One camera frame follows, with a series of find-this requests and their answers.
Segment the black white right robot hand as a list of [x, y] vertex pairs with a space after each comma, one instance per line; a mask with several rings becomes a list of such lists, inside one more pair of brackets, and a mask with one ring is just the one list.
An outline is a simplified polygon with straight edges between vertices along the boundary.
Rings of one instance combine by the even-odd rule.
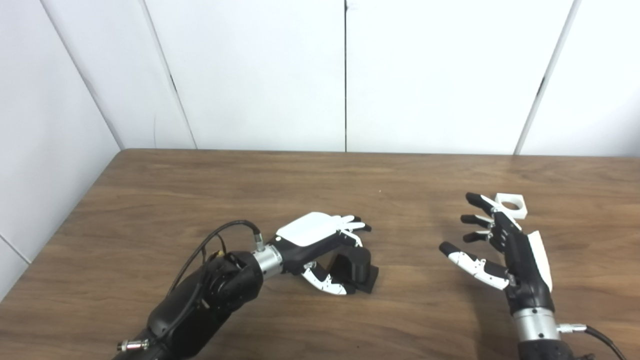
[[533, 234], [526, 234], [500, 203], [478, 193], [468, 192], [465, 198], [485, 216], [461, 215], [462, 223], [482, 227], [464, 235], [462, 240], [487, 242], [503, 255], [504, 264], [482, 259], [448, 241], [442, 242], [439, 250], [476, 280], [504, 292], [510, 314], [533, 308], [555, 312], [553, 279], [544, 244], [533, 240]]

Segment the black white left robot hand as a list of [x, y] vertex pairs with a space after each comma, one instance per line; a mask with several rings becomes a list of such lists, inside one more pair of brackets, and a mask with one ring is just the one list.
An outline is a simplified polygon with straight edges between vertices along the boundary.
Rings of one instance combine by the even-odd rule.
[[269, 244], [279, 254], [279, 273], [302, 276], [315, 289], [334, 296], [349, 296], [356, 292], [354, 285], [331, 275], [318, 258], [340, 246], [362, 249], [356, 232], [371, 230], [358, 216], [314, 211], [279, 228]]

